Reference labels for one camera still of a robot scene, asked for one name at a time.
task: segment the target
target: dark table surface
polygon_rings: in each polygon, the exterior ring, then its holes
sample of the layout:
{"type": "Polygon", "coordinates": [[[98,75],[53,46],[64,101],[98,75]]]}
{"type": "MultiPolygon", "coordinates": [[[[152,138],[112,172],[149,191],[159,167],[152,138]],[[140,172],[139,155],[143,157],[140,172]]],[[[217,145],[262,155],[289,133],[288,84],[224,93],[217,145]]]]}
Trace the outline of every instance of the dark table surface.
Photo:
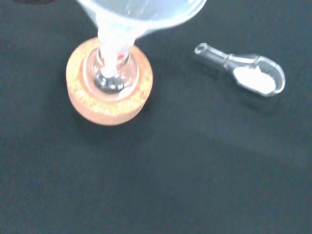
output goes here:
{"type": "Polygon", "coordinates": [[[0,1],[0,233],[311,234],[312,2],[211,0],[136,44],[154,86],[102,127],[69,101],[72,51],[97,35],[73,0],[0,1]],[[258,99],[196,64],[207,42],[279,63],[258,99]]]}

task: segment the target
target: cork stand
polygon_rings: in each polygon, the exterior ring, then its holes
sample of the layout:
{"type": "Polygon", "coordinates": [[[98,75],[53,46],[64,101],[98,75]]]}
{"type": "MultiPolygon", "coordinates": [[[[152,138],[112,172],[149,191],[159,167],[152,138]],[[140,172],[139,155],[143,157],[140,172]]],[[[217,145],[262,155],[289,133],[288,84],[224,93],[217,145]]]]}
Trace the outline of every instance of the cork stand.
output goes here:
{"type": "Polygon", "coordinates": [[[130,95],[118,101],[95,96],[84,83],[82,64],[87,55],[100,46],[98,38],[87,40],[70,56],[66,67],[66,82],[73,107],[87,120],[100,125],[118,125],[134,118],[143,108],[153,85],[153,72],[148,59],[136,46],[131,49],[135,57],[139,78],[130,95]]]}

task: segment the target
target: white powder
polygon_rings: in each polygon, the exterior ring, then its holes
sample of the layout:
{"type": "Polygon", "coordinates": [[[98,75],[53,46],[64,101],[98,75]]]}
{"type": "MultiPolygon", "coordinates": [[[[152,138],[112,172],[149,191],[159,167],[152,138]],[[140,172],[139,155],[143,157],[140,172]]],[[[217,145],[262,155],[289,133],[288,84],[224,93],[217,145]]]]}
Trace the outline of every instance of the white powder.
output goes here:
{"type": "Polygon", "coordinates": [[[255,69],[250,67],[237,67],[233,71],[236,80],[243,86],[256,90],[263,94],[269,94],[276,89],[274,79],[268,74],[262,73],[259,66],[255,69]]]}

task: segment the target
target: red marking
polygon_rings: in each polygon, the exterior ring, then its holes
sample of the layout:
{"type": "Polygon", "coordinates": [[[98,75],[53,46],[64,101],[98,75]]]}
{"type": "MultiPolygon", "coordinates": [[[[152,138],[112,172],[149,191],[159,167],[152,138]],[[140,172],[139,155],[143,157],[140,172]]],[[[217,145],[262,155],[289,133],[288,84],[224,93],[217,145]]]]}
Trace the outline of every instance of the red marking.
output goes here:
{"type": "Polygon", "coordinates": [[[119,55],[118,60],[122,60],[125,56],[124,55],[119,55]]]}

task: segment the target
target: funnel rim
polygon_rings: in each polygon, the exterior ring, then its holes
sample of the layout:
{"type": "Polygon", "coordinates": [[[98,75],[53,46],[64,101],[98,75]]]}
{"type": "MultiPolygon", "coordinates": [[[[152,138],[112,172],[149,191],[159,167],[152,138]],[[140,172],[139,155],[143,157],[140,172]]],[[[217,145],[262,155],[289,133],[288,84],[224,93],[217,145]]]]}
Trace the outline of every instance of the funnel rim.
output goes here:
{"type": "Polygon", "coordinates": [[[135,27],[145,27],[147,29],[162,29],[162,28],[169,28],[174,27],[176,25],[182,24],[191,18],[193,18],[205,5],[207,0],[197,0],[186,16],[174,17],[172,19],[165,19],[165,20],[139,20],[130,17],[125,17],[119,14],[116,14],[110,10],[107,10],[101,7],[98,3],[94,2],[93,0],[77,0],[83,7],[86,7],[94,12],[100,12],[101,14],[106,15],[108,18],[114,20],[115,22],[127,25],[134,25],[135,27]]]}

